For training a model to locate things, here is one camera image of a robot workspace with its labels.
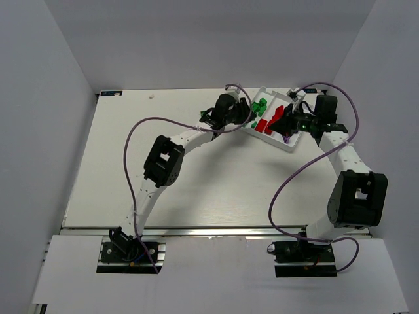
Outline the red rectangular lego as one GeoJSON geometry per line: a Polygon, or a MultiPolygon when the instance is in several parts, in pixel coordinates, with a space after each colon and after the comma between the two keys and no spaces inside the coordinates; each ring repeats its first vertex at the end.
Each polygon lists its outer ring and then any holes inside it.
{"type": "Polygon", "coordinates": [[[279,120],[282,117],[283,112],[284,112],[284,106],[283,105],[277,107],[275,112],[274,112],[274,115],[271,118],[271,121],[276,122],[277,120],[279,120]]]}

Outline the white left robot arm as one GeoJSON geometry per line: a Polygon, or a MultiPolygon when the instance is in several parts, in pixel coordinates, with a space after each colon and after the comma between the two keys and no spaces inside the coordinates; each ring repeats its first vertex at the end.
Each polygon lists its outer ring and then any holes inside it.
{"type": "Polygon", "coordinates": [[[177,180],[185,155],[213,141],[222,133],[232,133],[255,119],[251,99],[247,93],[240,97],[241,91],[238,86],[233,90],[227,86],[225,93],[218,97],[215,106],[202,112],[195,125],[152,116],[141,119],[132,126],[124,144],[123,168],[133,201],[134,235],[126,235],[121,226],[109,231],[111,243],[118,248],[124,259],[132,261],[140,252],[150,255],[141,239],[145,223],[161,193],[177,180]],[[128,146],[136,128],[152,120],[182,126],[187,128],[187,131],[171,137],[160,135],[155,139],[145,159],[141,187],[139,192],[135,193],[128,173],[128,146]]]}

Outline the small red lego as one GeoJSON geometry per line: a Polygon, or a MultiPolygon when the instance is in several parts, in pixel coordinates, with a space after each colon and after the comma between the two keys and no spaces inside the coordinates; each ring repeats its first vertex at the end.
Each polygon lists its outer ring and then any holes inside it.
{"type": "Polygon", "coordinates": [[[264,129],[266,128],[266,125],[268,124],[268,121],[265,119],[260,119],[257,123],[257,125],[255,126],[255,131],[259,132],[259,133],[263,133],[264,129]]]}

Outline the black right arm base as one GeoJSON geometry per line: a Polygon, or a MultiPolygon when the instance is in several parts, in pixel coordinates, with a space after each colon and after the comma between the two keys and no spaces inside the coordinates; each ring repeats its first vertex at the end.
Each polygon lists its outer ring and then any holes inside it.
{"type": "Polygon", "coordinates": [[[267,248],[274,257],[276,278],[336,277],[337,268],[331,244],[305,240],[274,241],[267,248]]]}

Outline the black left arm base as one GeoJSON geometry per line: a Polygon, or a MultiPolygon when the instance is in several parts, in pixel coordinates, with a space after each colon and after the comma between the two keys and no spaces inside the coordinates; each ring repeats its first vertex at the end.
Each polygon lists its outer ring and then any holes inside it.
{"type": "Polygon", "coordinates": [[[146,241],[145,245],[149,250],[157,271],[150,262],[145,249],[140,244],[135,245],[128,254],[124,254],[115,244],[107,240],[101,244],[96,273],[156,275],[164,263],[166,244],[157,241],[146,241]]]}

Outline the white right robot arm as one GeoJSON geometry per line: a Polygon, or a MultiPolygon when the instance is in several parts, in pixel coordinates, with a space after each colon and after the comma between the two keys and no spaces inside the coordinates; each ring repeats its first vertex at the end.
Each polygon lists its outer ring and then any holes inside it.
{"type": "Polygon", "coordinates": [[[388,188],[387,177],[365,165],[352,145],[353,136],[344,124],[337,123],[337,104],[337,97],[327,95],[317,96],[313,111],[304,111],[301,101],[291,103],[269,125],[280,135],[309,133],[323,151],[316,159],[328,158],[336,173],[326,214],[295,235],[315,245],[331,243],[352,230],[378,226],[388,188]]]}

